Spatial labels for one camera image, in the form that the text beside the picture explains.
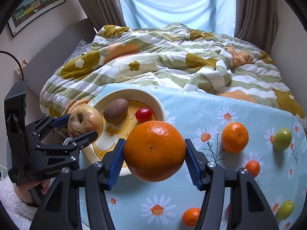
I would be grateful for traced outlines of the green striped floral duvet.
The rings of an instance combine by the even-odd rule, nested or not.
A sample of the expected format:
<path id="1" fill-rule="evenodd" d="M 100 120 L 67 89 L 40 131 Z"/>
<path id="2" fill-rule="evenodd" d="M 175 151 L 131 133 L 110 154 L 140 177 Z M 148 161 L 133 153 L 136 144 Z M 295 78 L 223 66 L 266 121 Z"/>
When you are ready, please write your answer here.
<path id="1" fill-rule="evenodd" d="M 235 37 L 173 23 L 157 29 L 103 26 L 81 53 L 49 75 L 44 114 L 59 117 L 112 83 L 199 91 L 288 111 L 306 127 L 303 108 L 268 53 Z"/>

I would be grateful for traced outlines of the light blue sheer curtain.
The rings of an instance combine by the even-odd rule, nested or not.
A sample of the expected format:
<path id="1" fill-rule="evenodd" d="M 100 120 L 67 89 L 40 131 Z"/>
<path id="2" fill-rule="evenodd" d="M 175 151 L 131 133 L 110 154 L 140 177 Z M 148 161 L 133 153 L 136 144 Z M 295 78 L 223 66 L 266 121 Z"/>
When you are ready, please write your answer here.
<path id="1" fill-rule="evenodd" d="M 120 0 L 130 28 L 181 23 L 192 29 L 234 36 L 236 0 Z"/>

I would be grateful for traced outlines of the large orange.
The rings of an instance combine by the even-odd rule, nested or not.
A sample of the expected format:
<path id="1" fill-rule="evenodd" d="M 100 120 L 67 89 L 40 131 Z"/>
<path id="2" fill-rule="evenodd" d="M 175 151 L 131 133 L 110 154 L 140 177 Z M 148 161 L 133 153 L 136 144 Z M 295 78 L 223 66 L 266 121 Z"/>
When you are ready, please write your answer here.
<path id="1" fill-rule="evenodd" d="M 186 144 L 180 132 L 171 124 L 147 121 L 130 132 L 123 156 L 134 176 L 145 182 L 161 182 L 182 167 Z"/>

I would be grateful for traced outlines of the brown kiwi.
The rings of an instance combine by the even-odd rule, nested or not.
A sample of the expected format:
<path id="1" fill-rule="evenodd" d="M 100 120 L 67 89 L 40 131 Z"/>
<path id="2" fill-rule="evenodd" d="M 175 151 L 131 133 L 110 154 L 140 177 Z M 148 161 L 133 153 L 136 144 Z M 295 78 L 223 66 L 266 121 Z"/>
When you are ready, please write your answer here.
<path id="1" fill-rule="evenodd" d="M 110 102 L 104 110 L 104 119 L 106 122 L 117 125 L 123 121 L 129 108 L 126 99 L 116 99 Z"/>

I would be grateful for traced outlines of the framed harbour picture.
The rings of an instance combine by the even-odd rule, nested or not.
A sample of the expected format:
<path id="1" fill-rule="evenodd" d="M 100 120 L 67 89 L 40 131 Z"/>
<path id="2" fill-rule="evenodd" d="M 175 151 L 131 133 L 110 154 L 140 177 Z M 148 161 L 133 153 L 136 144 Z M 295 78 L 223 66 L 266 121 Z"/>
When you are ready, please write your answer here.
<path id="1" fill-rule="evenodd" d="M 15 37 L 39 16 L 65 2 L 66 0 L 24 0 L 8 21 L 12 37 Z"/>

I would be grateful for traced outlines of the green plum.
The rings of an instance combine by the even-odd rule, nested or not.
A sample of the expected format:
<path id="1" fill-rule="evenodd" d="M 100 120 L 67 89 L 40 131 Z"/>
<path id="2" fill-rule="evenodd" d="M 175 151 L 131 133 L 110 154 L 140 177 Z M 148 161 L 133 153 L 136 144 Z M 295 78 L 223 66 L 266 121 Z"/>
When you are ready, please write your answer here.
<path id="1" fill-rule="evenodd" d="M 276 213 L 276 218 L 279 220 L 287 219 L 294 211 L 295 204 L 291 200 L 285 201 Z"/>
<path id="2" fill-rule="evenodd" d="M 279 129 L 274 138 L 274 147 L 277 151 L 284 151 L 291 144 L 292 133 L 288 128 Z"/>

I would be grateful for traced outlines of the wrinkled old apple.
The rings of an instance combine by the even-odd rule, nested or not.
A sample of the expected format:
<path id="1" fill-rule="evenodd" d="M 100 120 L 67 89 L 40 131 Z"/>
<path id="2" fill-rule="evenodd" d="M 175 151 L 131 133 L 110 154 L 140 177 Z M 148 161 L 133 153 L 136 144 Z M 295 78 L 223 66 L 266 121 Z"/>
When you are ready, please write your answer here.
<path id="1" fill-rule="evenodd" d="M 87 104 L 79 106 L 71 113 L 67 125 L 71 138 L 94 130 L 98 133 L 96 139 L 99 139 L 104 129 L 100 112 Z"/>

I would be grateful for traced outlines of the small mandarin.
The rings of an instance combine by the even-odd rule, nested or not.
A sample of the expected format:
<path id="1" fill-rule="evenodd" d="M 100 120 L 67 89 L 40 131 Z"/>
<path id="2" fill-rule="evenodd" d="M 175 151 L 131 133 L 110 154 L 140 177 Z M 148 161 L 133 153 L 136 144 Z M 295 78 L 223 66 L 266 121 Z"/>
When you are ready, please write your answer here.
<path id="1" fill-rule="evenodd" d="M 245 168 L 249 171 L 253 178 L 257 177 L 261 170 L 260 164 L 256 160 L 247 162 Z"/>

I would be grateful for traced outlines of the brown curtain right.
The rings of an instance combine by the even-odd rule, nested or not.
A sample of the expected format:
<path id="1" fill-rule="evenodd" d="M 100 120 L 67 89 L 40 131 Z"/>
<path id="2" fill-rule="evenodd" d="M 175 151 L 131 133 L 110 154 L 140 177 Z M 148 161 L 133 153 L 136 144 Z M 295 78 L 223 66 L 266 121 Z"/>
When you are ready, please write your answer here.
<path id="1" fill-rule="evenodd" d="M 275 31 L 276 0 L 236 0 L 236 38 L 270 53 Z"/>

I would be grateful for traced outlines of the brown curtain left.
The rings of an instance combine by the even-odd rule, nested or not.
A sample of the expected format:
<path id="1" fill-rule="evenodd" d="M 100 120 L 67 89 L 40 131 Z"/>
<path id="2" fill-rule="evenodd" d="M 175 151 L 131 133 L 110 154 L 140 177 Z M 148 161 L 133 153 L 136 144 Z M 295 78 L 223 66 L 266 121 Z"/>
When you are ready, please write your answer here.
<path id="1" fill-rule="evenodd" d="M 126 26 L 120 0 L 78 0 L 98 31 L 105 25 Z"/>

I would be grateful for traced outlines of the brown curtain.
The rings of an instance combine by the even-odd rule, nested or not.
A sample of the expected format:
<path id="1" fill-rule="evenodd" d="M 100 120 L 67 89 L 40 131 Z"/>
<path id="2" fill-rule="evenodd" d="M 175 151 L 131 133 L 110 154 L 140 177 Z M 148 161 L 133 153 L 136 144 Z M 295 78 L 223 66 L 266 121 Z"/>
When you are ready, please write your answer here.
<path id="1" fill-rule="evenodd" d="M 126 26 L 120 0 L 78 0 L 98 31 L 105 25 Z"/>
<path id="2" fill-rule="evenodd" d="M 236 0 L 236 38 L 270 53 L 275 31 L 276 0 Z"/>

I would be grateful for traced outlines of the cream duck pattern bowl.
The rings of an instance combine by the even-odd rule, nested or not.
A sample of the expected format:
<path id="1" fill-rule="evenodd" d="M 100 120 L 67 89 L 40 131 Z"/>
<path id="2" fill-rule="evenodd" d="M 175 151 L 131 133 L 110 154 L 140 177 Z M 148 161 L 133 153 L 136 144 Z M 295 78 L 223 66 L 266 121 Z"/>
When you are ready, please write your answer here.
<path id="1" fill-rule="evenodd" d="M 107 152 L 115 148 L 119 139 L 126 139 L 132 129 L 140 124 L 135 113 L 140 108 L 148 108 L 152 111 L 152 121 L 167 120 L 164 107 L 159 99 L 152 93 L 140 89 L 119 89 L 117 91 L 100 94 L 97 100 L 90 103 L 90 106 L 98 110 L 101 115 L 105 108 L 116 99 L 126 99 L 129 104 L 124 120 L 117 125 L 110 124 L 103 120 L 104 130 L 99 139 L 93 144 L 82 149 L 80 165 L 87 167 L 96 161 L 102 160 Z"/>

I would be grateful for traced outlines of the red cherry tomato large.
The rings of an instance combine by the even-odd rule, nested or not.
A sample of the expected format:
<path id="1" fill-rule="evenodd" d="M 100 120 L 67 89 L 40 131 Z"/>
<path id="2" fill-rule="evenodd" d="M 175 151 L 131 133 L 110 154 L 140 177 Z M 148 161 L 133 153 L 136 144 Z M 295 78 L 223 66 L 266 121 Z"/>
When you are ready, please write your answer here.
<path id="1" fill-rule="evenodd" d="M 140 108 L 136 111 L 135 117 L 138 122 L 147 122 L 151 120 L 153 112 L 149 108 Z"/>

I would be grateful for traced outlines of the orange mandarin right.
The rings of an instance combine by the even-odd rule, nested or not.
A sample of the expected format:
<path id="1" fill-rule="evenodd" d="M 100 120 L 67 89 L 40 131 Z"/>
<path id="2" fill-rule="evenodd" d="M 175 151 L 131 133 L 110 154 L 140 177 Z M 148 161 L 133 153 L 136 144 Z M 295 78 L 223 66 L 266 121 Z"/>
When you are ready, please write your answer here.
<path id="1" fill-rule="evenodd" d="M 221 136 L 221 144 L 225 151 L 231 154 L 240 153 L 249 142 L 249 133 L 240 122 L 231 122 L 224 127 Z"/>

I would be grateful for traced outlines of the white wall socket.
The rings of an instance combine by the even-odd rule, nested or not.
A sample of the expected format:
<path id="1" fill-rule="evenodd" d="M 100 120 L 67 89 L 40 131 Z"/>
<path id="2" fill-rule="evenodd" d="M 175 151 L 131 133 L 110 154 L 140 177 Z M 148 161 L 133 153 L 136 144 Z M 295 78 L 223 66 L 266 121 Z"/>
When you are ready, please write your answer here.
<path id="1" fill-rule="evenodd" d="M 22 67 L 22 70 L 26 67 L 27 64 L 28 64 L 28 60 L 23 59 L 23 61 L 20 63 L 20 65 L 21 65 L 21 67 Z M 17 66 L 15 67 L 15 72 L 16 72 L 19 76 L 21 76 L 21 69 L 20 69 L 19 65 L 17 65 Z"/>

